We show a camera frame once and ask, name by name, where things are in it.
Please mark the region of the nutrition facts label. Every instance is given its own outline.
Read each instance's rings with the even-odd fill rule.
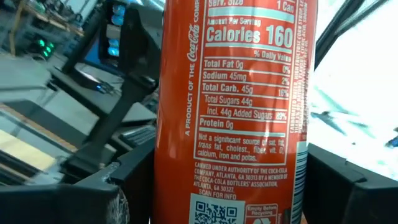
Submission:
[[[286,163],[297,3],[257,2],[255,7],[243,0],[206,3],[197,30],[202,37],[195,159]]]

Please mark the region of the black equipment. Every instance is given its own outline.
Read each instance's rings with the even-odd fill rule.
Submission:
[[[131,6],[120,1],[104,3],[106,21],[99,37],[99,58],[117,65],[124,74],[134,71],[159,79],[163,11]]]
[[[90,52],[91,48],[95,47],[96,41],[98,41],[98,39],[100,39],[98,37],[101,36],[102,32],[104,32],[104,30],[101,28],[103,28],[103,24],[106,24],[105,5],[103,4],[102,8],[99,8],[98,10],[95,9],[95,10],[96,10],[96,13],[93,13],[91,15],[91,17],[86,21],[87,26],[85,29],[84,37],[82,37],[80,39],[77,46],[73,49],[73,51],[69,55],[68,60],[65,62],[65,64],[62,67],[62,72],[64,74],[68,74],[68,76],[70,78],[72,78],[75,82],[77,82],[83,88],[102,92],[104,90],[104,86],[97,85],[97,83],[101,83],[101,80],[98,80],[98,79],[93,80],[91,75],[86,75],[79,69],[75,68],[75,65],[79,61],[81,61],[89,66],[98,68],[100,70],[104,70],[104,68],[105,68],[105,71],[107,71],[113,75],[124,76],[124,74],[118,70],[117,63],[114,64],[114,63],[111,63],[110,61],[106,61],[106,60],[102,59],[100,62],[103,66],[99,67],[95,63],[91,63],[90,61],[84,60],[84,58],[87,57],[87,55],[91,53]]]
[[[40,55],[43,59],[47,60],[53,55],[56,48],[57,46],[47,40],[45,37],[35,34],[26,51],[32,54]]]
[[[121,36],[126,38],[121,39],[120,46],[121,49],[132,53],[121,54],[118,60],[121,70],[126,75],[121,88],[121,98],[109,116],[96,124],[96,128],[90,134],[90,140],[65,161],[62,166],[62,172],[65,174],[63,182],[75,183],[97,172],[102,159],[100,152],[111,139],[131,106],[142,101],[157,88],[157,83],[151,78],[156,75],[157,78],[159,77],[160,65],[155,65],[160,63],[160,48],[155,48],[153,44],[129,44],[135,42],[132,40],[141,40],[143,43],[154,42],[141,25],[140,18],[143,13],[148,13],[148,11],[142,12],[142,8],[135,4],[130,4],[126,10],[125,22],[120,30]],[[152,11],[151,13],[162,15],[162,11]],[[139,62],[142,58],[144,58],[144,64]]]
[[[130,147],[137,147],[144,144],[151,139],[154,139],[156,135],[156,128],[152,125],[146,125],[140,128],[136,128],[120,135],[120,140],[129,145]]]
[[[397,223],[398,182],[309,144],[303,211],[309,224]]]

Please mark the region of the desk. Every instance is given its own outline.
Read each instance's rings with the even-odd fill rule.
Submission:
[[[57,81],[57,85],[83,106],[87,107],[100,118],[107,116],[116,102],[118,95],[102,94],[100,92],[89,90],[78,85],[69,75],[64,74],[58,68],[50,68],[52,77]],[[135,121],[149,121],[156,119],[156,114],[149,111],[140,103],[135,103],[126,117],[124,123]]]
[[[22,0],[18,5],[14,25],[9,34],[10,49],[11,49],[11,54],[13,56],[16,55],[15,34],[16,34],[19,24],[21,22],[22,12],[24,12],[24,11],[28,12],[31,16],[34,16],[34,17],[40,19],[41,21],[48,22],[49,24],[51,24],[55,27],[58,27],[59,29],[62,29],[66,32],[72,32],[81,37],[84,36],[84,32],[83,32],[82,28],[72,26],[67,21],[63,21],[63,19],[60,17],[57,17],[57,19],[53,19],[53,18],[51,18],[51,16],[49,16],[47,14],[43,14],[43,13],[37,11],[36,9],[34,9],[32,6],[28,5],[26,0]]]
[[[44,90],[50,75],[33,60],[0,55],[0,93],[22,90]]]

